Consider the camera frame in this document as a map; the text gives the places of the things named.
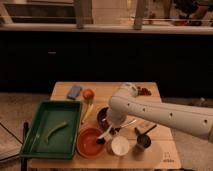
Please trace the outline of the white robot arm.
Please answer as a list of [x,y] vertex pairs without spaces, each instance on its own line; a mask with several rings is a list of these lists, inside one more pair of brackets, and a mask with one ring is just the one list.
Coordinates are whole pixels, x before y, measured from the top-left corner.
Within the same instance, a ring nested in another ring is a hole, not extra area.
[[213,143],[213,108],[143,101],[133,83],[122,84],[109,98],[107,115],[120,125],[132,115]]

